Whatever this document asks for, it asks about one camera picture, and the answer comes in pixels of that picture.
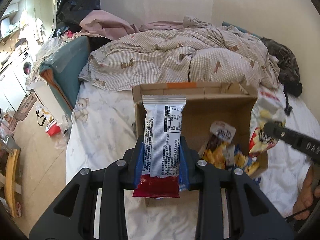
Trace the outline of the right hand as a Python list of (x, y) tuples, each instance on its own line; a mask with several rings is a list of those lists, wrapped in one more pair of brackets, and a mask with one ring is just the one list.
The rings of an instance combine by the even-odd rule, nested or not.
[(313, 181), (313, 167), (310, 166), (303, 181), (302, 189), (293, 206), (293, 213), (298, 213), (302, 210), (308, 209), (313, 204), (314, 198), (319, 198), (319, 186), (312, 190), (311, 184)]

